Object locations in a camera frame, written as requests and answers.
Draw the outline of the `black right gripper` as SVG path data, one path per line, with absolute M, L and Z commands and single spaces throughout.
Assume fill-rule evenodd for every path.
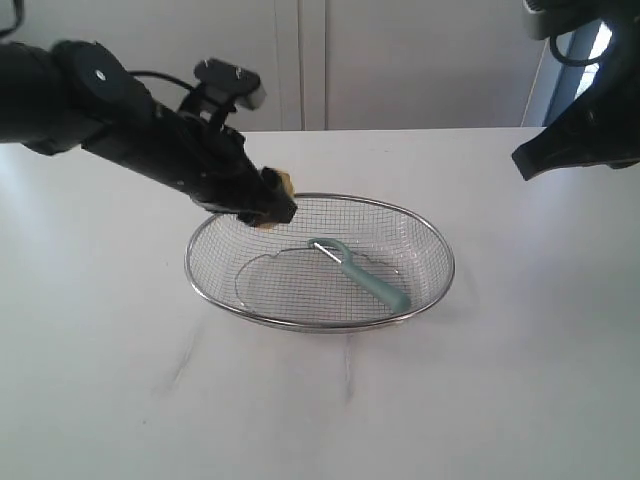
M 610 31 L 591 85 L 556 121 L 511 154 L 525 181 L 553 170 L 596 165 L 624 169 L 639 162 L 639 21 L 621 21 Z

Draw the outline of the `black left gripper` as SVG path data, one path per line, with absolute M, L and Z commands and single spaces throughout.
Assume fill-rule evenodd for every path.
M 249 161 L 226 133 L 170 112 L 149 119 L 153 181 L 176 190 L 209 212 L 235 213 L 246 225 L 288 224 L 297 205 L 288 173 Z

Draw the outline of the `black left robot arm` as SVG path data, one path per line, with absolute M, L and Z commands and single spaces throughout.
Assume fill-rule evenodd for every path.
M 287 224 L 297 206 L 279 173 L 257 168 L 226 119 L 257 109 L 258 74 L 210 58 L 173 111 L 99 43 L 61 41 L 51 50 L 1 47 L 1 140 L 47 156 L 75 147 L 249 226 Z

